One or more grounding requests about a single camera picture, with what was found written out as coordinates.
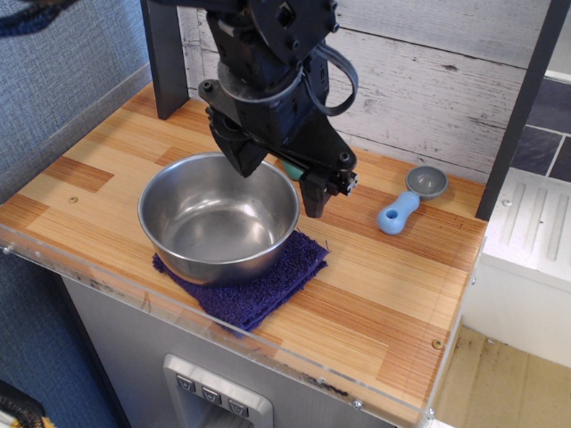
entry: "stainless steel bowl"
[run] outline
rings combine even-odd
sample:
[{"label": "stainless steel bowl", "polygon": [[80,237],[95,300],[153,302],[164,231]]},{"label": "stainless steel bowl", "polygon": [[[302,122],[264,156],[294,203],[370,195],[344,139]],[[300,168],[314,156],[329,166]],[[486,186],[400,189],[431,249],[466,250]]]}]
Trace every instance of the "stainless steel bowl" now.
[{"label": "stainless steel bowl", "polygon": [[167,267],[201,285],[227,285],[261,275],[300,216],[287,176],[263,162],[248,178],[222,153],[179,160],[141,193],[141,226]]}]

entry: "black vertical post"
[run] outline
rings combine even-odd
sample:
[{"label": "black vertical post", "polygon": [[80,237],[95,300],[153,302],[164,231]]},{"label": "black vertical post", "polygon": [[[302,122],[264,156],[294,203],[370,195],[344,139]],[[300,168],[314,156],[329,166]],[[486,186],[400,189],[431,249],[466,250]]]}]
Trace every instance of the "black vertical post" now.
[{"label": "black vertical post", "polygon": [[532,54],[524,82],[516,99],[514,110],[509,118],[506,133],[501,141],[501,146],[492,166],[492,172],[488,177],[484,195],[476,217],[489,220],[493,208],[500,195],[501,187],[509,171],[509,165],[517,148],[517,143],[524,130],[527,117],[534,105],[535,97],[539,92],[545,71],[550,63],[559,33],[563,28],[569,4],[571,0],[552,0],[545,15],[542,31],[537,39],[534,53]]},{"label": "black vertical post", "polygon": [[157,113],[168,118],[188,99],[177,7],[141,0]]}]

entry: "purple cloth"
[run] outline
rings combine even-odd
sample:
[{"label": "purple cloth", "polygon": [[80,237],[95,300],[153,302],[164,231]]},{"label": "purple cloth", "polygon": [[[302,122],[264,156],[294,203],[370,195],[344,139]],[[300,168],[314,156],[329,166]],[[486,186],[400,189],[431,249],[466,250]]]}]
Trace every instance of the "purple cloth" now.
[{"label": "purple cloth", "polygon": [[247,283],[224,287],[192,284],[170,271],[157,254],[153,266],[195,297],[207,314],[250,332],[327,265],[326,255],[327,250],[318,243],[293,231],[274,266]]}]

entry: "dark tile wall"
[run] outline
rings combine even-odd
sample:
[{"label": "dark tile wall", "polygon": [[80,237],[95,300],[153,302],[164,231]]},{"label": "dark tile wall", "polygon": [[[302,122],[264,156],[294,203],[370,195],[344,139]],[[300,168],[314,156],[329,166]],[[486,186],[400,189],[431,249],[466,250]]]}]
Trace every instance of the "dark tile wall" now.
[{"label": "dark tile wall", "polygon": [[511,166],[571,182],[571,85],[543,80]]}]

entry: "white wooden wall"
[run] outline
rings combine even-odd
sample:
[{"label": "white wooden wall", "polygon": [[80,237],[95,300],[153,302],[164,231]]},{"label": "white wooden wall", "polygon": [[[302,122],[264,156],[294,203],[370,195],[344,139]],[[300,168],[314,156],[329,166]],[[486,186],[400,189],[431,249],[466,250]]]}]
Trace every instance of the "white wooden wall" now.
[{"label": "white wooden wall", "polygon": [[[348,144],[485,183],[550,0],[339,0],[327,42],[360,75]],[[189,94],[216,78],[205,12],[180,8]],[[328,104],[350,84],[330,66]]]}]

